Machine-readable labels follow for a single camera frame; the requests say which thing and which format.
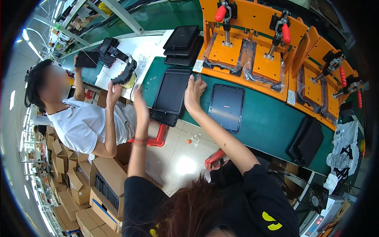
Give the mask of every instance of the black hair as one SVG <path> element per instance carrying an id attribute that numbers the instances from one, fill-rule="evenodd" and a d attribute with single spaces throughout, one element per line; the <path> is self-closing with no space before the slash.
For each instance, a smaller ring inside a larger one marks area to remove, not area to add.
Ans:
<path id="1" fill-rule="evenodd" d="M 42 111 L 45 111 L 45 104 L 42 102 L 38 90 L 44 86 L 45 69 L 52 63 L 52 60 L 46 59 L 31 69 L 29 73 L 28 86 L 25 92 L 25 95 L 27 96 L 30 103 L 35 104 Z"/>

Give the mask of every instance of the plastic bottle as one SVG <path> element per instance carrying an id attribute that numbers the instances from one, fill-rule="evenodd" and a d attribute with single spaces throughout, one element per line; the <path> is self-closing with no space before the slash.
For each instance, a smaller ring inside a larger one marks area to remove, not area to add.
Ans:
<path id="1" fill-rule="evenodd" d="M 330 167 L 344 169 L 349 167 L 350 158 L 347 154 L 334 154 L 330 153 L 328 157 L 326 157 L 326 164 Z"/>

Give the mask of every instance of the black plastic case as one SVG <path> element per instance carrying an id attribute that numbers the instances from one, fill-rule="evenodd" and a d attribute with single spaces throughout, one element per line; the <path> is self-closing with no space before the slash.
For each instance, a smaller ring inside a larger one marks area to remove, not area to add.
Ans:
<path id="1" fill-rule="evenodd" d="M 165 124 L 170 127 L 175 127 L 179 115 L 173 115 L 161 111 L 151 110 L 150 118 L 158 121 L 160 124 Z"/>
<path id="2" fill-rule="evenodd" d="M 166 49 L 163 55 L 171 56 L 171 57 L 178 57 L 178 56 L 188 57 L 191 53 L 193 53 L 199 34 L 200 34 L 200 30 L 198 29 L 194 37 L 192 38 L 191 42 L 189 43 L 189 46 L 187 49 Z"/>
<path id="3" fill-rule="evenodd" d="M 191 74 L 191 69 L 166 69 L 163 73 L 152 109 L 179 115 L 183 108 L 184 92 Z"/>
<path id="4" fill-rule="evenodd" d="M 305 116 L 288 153 L 296 164 L 308 167 L 323 141 L 324 134 L 320 123 L 314 117 Z"/>
<path id="5" fill-rule="evenodd" d="M 244 96 L 244 88 L 214 84 L 209 116 L 228 132 L 238 133 L 242 120 Z"/>
<path id="6" fill-rule="evenodd" d="M 174 66 L 185 66 L 193 67 L 195 65 L 197 56 L 199 54 L 200 48 L 203 46 L 204 37 L 199 36 L 196 40 L 195 48 L 189 57 L 171 57 L 167 56 L 164 60 L 164 64 L 174 65 Z"/>
<path id="7" fill-rule="evenodd" d="M 185 49 L 188 48 L 192 38 L 196 35 L 198 25 L 184 25 L 175 28 L 167 42 L 164 44 L 164 49 Z"/>

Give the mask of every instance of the white label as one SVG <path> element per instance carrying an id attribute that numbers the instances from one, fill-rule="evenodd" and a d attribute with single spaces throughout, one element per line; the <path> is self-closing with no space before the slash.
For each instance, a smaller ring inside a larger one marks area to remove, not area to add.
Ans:
<path id="1" fill-rule="evenodd" d="M 193 72 L 201 72 L 201 70 L 203 70 L 203 62 L 204 61 L 197 59 L 195 65 L 193 66 L 192 71 Z"/>
<path id="2" fill-rule="evenodd" d="M 294 91 L 288 90 L 287 103 L 294 106 L 295 98 L 296 98 L 296 93 Z"/>

